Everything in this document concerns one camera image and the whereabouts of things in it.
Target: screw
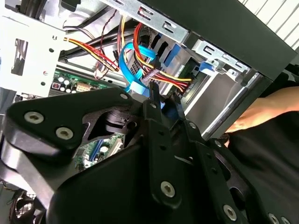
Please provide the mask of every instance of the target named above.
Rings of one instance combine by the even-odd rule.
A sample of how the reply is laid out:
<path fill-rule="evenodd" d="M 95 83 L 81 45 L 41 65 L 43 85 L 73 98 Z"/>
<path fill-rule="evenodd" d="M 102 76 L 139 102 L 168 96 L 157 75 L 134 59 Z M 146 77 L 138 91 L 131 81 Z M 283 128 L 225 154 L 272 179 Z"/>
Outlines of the screw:
<path fill-rule="evenodd" d="M 121 93 L 121 98 L 128 99 L 128 96 L 126 94 Z"/>
<path fill-rule="evenodd" d="M 290 222 L 289 222 L 289 220 L 287 220 L 285 217 L 281 217 L 281 220 L 284 222 L 284 224 L 291 224 Z"/>
<path fill-rule="evenodd" d="M 30 111 L 24 115 L 24 119 L 31 124 L 39 124 L 43 122 L 44 117 L 41 113 Z"/>
<path fill-rule="evenodd" d="M 56 130 L 56 136 L 60 139 L 68 140 L 74 136 L 74 133 L 67 127 L 60 127 Z"/>
<path fill-rule="evenodd" d="M 196 129 L 196 125 L 193 124 L 192 122 L 190 122 L 189 125 L 190 125 L 192 128 Z"/>
<path fill-rule="evenodd" d="M 167 197 L 174 197 L 176 191 L 173 185 L 167 181 L 163 181 L 161 183 L 161 190 Z"/>
<path fill-rule="evenodd" d="M 229 205 L 227 205 L 227 204 L 224 205 L 223 206 L 223 211 L 224 211 L 224 213 L 227 215 L 227 217 L 230 220 L 232 220 L 232 221 L 236 221 L 237 220 L 237 215 L 236 215 L 235 211 Z"/>
<path fill-rule="evenodd" d="M 272 213 L 269 213 L 269 218 L 270 218 L 270 220 L 272 221 L 273 224 L 279 224 L 278 219 Z"/>
<path fill-rule="evenodd" d="M 153 103 L 150 103 L 149 105 L 151 105 L 154 108 L 157 108 L 157 106 L 155 104 L 153 104 Z"/>
<path fill-rule="evenodd" d="M 217 140 L 215 140 L 215 144 L 218 146 L 218 147 L 222 147 L 221 143 Z"/>

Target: screw hole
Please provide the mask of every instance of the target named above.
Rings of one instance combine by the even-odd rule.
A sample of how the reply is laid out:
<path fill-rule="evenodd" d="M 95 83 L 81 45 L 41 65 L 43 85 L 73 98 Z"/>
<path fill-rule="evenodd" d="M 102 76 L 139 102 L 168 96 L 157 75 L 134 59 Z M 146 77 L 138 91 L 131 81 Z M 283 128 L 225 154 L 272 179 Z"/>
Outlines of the screw hole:
<path fill-rule="evenodd" d="M 30 117 L 30 119 L 33 119 L 33 120 L 39 120 L 39 117 L 36 115 L 30 115 L 29 117 Z"/>
<path fill-rule="evenodd" d="M 160 149 L 162 149 L 162 150 L 166 150 L 166 146 L 163 146 L 163 145 L 160 145 Z"/>
<path fill-rule="evenodd" d="M 217 170 L 215 168 L 212 168 L 213 173 L 217 174 Z"/>
<path fill-rule="evenodd" d="M 134 122 L 134 121 L 131 121 L 131 122 L 128 123 L 128 125 L 127 125 L 127 129 L 129 129 L 129 130 L 131 130 L 131 129 L 135 128 L 135 127 L 137 127 L 137 124 L 136 124 L 136 122 Z"/>
<path fill-rule="evenodd" d="M 231 215 L 231 216 L 234 215 L 233 212 L 232 212 L 232 210 L 230 210 L 230 209 L 228 209 L 228 213 L 229 213 L 229 215 Z"/>
<path fill-rule="evenodd" d="M 171 188 L 170 188 L 170 186 L 168 186 L 168 185 L 166 185 L 166 186 L 164 187 L 164 189 L 165 189 L 168 193 L 171 192 Z"/>

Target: metal frame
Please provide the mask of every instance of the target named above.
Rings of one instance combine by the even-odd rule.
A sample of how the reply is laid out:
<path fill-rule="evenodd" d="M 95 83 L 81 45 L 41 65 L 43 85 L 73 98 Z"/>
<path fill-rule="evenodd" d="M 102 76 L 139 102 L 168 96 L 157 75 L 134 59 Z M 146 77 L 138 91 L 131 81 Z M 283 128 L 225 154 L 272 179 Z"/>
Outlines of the metal frame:
<path fill-rule="evenodd" d="M 142 0 L 182 27 L 274 80 L 296 56 L 236 0 Z"/>
<path fill-rule="evenodd" d="M 0 6 L 0 23 L 5 35 L 0 42 L 2 63 L 0 86 L 47 97 L 65 32 Z M 22 76 L 12 74 L 16 39 L 28 42 Z"/>
<path fill-rule="evenodd" d="M 138 0 L 101 1 L 178 43 L 183 43 L 189 35 L 187 29 Z"/>

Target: capacitor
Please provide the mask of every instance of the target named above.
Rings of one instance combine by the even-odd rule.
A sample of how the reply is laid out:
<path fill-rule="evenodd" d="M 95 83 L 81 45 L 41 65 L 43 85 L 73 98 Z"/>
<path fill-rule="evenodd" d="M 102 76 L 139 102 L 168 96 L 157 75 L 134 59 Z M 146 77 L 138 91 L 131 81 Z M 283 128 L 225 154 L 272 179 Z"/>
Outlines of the capacitor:
<path fill-rule="evenodd" d="M 64 80 L 64 84 L 65 84 L 65 85 L 69 85 L 69 84 L 70 84 L 70 81 L 69 81 L 68 79 L 65 79 L 65 80 Z"/>
<path fill-rule="evenodd" d="M 65 91 L 65 84 L 60 85 L 60 91 L 64 92 Z"/>
<path fill-rule="evenodd" d="M 62 83 L 62 82 L 64 81 L 64 76 L 59 75 L 59 76 L 58 76 L 58 81 Z"/>
<path fill-rule="evenodd" d="M 106 152 L 108 152 L 108 150 L 109 150 L 109 148 L 107 146 L 102 146 L 100 149 L 100 152 L 106 153 Z"/>
<path fill-rule="evenodd" d="M 76 93 L 76 92 L 77 92 L 77 90 L 76 90 L 76 87 L 75 87 L 75 86 L 73 86 L 73 87 L 72 87 L 72 89 L 71 89 L 71 92 L 72 92 L 72 93 Z"/>
<path fill-rule="evenodd" d="M 71 92 L 71 85 L 67 85 L 66 88 L 65 88 L 65 91 L 67 93 L 70 93 Z"/>

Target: black wire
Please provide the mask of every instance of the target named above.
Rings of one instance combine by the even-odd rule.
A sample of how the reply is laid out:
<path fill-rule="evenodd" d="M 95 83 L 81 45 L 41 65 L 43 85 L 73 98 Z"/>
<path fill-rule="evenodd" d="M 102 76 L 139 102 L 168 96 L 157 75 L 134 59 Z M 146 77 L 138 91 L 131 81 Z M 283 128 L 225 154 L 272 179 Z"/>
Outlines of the black wire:
<path fill-rule="evenodd" d="M 117 39 L 119 40 L 119 44 L 121 44 L 121 21 L 123 19 L 123 15 L 121 15 L 120 24 L 118 25 L 118 31 L 117 31 Z"/>
<path fill-rule="evenodd" d="M 143 36 L 143 35 L 146 35 L 146 34 L 147 34 L 146 31 L 140 32 L 140 36 Z M 133 37 L 134 37 L 133 34 L 125 36 L 125 41 L 131 41 L 133 39 Z M 103 41 L 102 48 L 105 48 L 105 47 L 108 47 L 108 46 L 111 46 L 111 45 L 114 45 L 114 44 L 117 44 L 117 39 L 105 40 L 105 41 Z M 94 44 L 92 46 L 96 49 L 100 49 L 100 43 Z M 70 59 L 70 58 L 73 58 L 73 57 L 80 57 L 80 56 L 84 56 L 84 55 L 87 55 L 87 53 L 84 52 L 84 51 L 79 51 L 78 53 L 74 53 L 74 54 L 71 54 L 71 55 L 66 55 L 66 56 L 61 55 L 59 60 L 65 60 L 65 59 Z"/>
<path fill-rule="evenodd" d="M 88 19 L 84 20 L 80 25 L 78 25 L 77 27 L 79 28 L 84 28 L 87 27 L 88 25 L 90 25 L 91 23 L 93 23 L 94 21 L 96 21 L 97 19 L 99 19 L 100 17 L 102 17 L 103 15 L 105 15 L 107 12 L 109 12 L 111 9 L 113 9 L 110 6 L 106 6 L 105 8 L 101 9 L 100 11 L 98 11 L 95 15 L 89 17 Z M 76 32 L 77 30 L 70 30 L 69 34 Z"/>
<path fill-rule="evenodd" d="M 133 32 L 134 32 L 134 28 L 130 28 L 130 29 L 125 31 L 124 35 L 125 36 L 130 35 L 130 34 L 133 34 Z M 111 41 L 116 37 L 117 37 L 117 31 L 115 31 L 115 30 L 112 31 L 112 32 L 110 31 L 109 33 L 107 33 L 103 36 L 103 44 L 105 43 L 105 41 Z M 96 48 L 96 47 L 99 46 L 98 44 L 100 44 L 100 41 L 101 41 L 101 36 L 87 42 L 86 44 L 91 45 L 92 47 Z M 68 56 L 72 56 L 73 54 L 79 53 L 79 52 L 82 53 L 84 51 L 82 51 L 82 49 L 80 49 L 79 47 L 75 47 L 75 48 L 72 48 L 70 50 L 62 51 L 61 54 L 60 54 L 59 59 L 62 60 L 65 57 L 69 58 Z"/>
<path fill-rule="evenodd" d="M 46 2 L 47 2 L 47 0 L 42 0 L 41 1 L 41 3 L 40 3 L 40 5 L 39 5 L 39 7 L 37 8 L 37 10 L 36 10 L 36 15 L 35 15 L 35 19 L 39 19 L 39 17 L 41 16 L 41 14 L 42 14 L 42 12 L 43 12 L 43 8 L 45 7 L 45 5 L 46 5 Z"/>
<path fill-rule="evenodd" d="M 148 72 L 144 69 L 144 67 L 141 65 L 141 63 L 138 61 L 138 59 L 137 59 L 137 57 L 136 57 L 136 54 L 133 54 L 133 57 L 134 57 L 134 59 L 135 59 L 137 65 L 139 66 L 139 68 L 141 68 L 145 73 L 148 73 Z"/>

